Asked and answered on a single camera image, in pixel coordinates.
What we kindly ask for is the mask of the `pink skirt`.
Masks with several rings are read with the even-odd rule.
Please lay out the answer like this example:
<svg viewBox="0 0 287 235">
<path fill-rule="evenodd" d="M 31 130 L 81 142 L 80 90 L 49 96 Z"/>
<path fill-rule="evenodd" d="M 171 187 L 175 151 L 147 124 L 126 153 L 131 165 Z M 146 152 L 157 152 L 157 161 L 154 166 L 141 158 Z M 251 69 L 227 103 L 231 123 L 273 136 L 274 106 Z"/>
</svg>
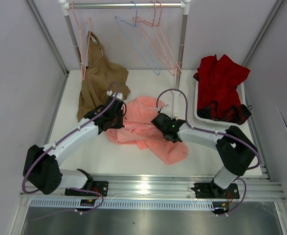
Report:
<svg viewBox="0 0 287 235">
<path fill-rule="evenodd" d="M 149 149 L 167 165 L 173 165 L 187 158 L 189 149 L 181 142 L 170 142 L 153 126 L 157 116 L 156 98 L 140 96 L 126 103 L 123 117 L 124 127 L 106 132 L 109 140 L 115 144 L 137 145 L 138 149 Z"/>
</svg>

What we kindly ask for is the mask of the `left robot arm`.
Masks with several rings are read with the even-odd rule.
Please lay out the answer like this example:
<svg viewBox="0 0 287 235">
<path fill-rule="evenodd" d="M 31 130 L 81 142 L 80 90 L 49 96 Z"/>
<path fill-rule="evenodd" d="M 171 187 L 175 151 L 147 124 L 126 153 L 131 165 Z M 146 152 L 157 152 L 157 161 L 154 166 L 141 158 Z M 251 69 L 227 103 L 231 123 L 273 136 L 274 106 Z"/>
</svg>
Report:
<svg viewBox="0 0 287 235">
<path fill-rule="evenodd" d="M 28 149 L 23 169 L 22 190 L 30 182 L 36 191 L 45 195 L 58 188 L 76 190 L 87 196 L 93 190 L 93 177 L 82 169 L 61 169 L 62 163 L 82 144 L 109 129 L 120 129 L 123 125 L 124 101 L 121 93 L 112 94 L 104 105 L 89 111 L 78 123 L 55 142 L 42 147 L 33 145 Z"/>
</svg>

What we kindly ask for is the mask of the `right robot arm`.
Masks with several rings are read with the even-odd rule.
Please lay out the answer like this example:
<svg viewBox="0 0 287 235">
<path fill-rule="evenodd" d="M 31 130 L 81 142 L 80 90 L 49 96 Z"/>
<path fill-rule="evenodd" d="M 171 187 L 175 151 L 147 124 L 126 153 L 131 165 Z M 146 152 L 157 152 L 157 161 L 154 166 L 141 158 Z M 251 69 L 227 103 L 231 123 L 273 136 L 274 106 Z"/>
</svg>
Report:
<svg viewBox="0 0 287 235">
<path fill-rule="evenodd" d="M 196 143 L 218 152 L 223 166 L 210 182 L 209 193 L 213 198 L 225 196 L 232 182 L 253 169 L 250 164 L 254 158 L 259 158 L 255 145 L 233 125 L 224 131 L 202 129 L 161 112 L 152 124 L 167 141 Z"/>
</svg>

